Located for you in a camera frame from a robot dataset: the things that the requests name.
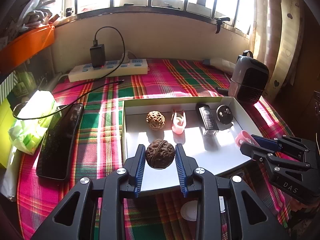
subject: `phone charger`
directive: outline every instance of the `phone charger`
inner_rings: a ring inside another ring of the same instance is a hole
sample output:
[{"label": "phone charger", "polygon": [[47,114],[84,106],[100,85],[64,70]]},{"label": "phone charger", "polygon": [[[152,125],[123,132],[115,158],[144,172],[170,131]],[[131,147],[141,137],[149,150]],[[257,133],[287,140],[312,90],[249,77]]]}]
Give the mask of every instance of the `phone charger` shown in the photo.
[{"label": "phone charger", "polygon": [[92,46],[90,48],[91,63],[93,67],[103,67],[106,62],[104,44]]}]

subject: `curtain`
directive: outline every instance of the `curtain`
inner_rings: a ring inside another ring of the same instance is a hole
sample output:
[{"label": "curtain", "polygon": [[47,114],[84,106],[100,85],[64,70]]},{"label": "curtain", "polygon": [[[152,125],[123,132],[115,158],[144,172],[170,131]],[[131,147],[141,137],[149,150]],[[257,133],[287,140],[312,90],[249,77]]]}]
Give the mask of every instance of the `curtain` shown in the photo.
[{"label": "curtain", "polygon": [[284,84],[291,65],[290,74],[294,73],[303,38],[300,7],[300,0],[254,0],[250,49],[253,57],[269,69],[269,82],[263,96],[271,102]]}]

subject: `brown walnut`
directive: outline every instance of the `brown walnut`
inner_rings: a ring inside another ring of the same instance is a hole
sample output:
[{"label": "brown walnut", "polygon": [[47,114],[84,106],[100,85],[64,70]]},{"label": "brown walnut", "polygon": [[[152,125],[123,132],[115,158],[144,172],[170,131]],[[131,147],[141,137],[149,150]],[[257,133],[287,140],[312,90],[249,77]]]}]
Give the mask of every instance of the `brown walnut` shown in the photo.
[{"label": "brown walnut", "polygon": [[147,122],[151,129],[159,130],[164,127],[164,116],[158,111],[152,111],[147,115]]},{"label": "brown walnut", "polygon": [[175,151],[166,140],[154,140],[146,150],[146,160],[151,168],[165,169],[174,159]]}]

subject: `smartphone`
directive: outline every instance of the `smartphone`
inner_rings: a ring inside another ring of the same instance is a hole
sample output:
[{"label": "smartphone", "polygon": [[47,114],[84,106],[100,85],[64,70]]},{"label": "smartphone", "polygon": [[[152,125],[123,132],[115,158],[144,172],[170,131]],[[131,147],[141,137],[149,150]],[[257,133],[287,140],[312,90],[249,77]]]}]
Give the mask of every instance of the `smartphone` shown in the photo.
[{"label": "smartphone", "polygon": [[72,148],[83,110],[83,104],[72,104],[61,114],[53,116],[41,144],[37,176],[62,181],[69,179]]}]

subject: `pink hair clip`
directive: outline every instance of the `pink hair clip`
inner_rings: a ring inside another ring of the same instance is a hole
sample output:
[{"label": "pink hair clip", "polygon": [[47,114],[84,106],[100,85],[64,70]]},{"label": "pink hair clip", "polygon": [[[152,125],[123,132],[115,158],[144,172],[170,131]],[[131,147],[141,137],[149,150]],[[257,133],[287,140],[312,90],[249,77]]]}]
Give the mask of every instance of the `pink hair clip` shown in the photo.
[{"label": "pink hair clip", "polygon": [[186,121],[186,113],[184,111],[182,117],[177,116],[177,112],[175,110],[173,110],[174,112],[174,116],[172,119],[172,126],[171,129],[174,133],[176,134],[182,134],[186,125],[187,125],[187,121]]},{"label": "pink hair clip", "polygon": [[236,145],[238,145],[239,147],[241,146],[241,144],[243,142],[247,142],[247,143],[251,143],[254,144],[256,146],[259,146],[259,144],[256,142],[255,139],[253,139],[253,137],[245,130],[242,130],[236,137],[235,139],[235,143]]}]

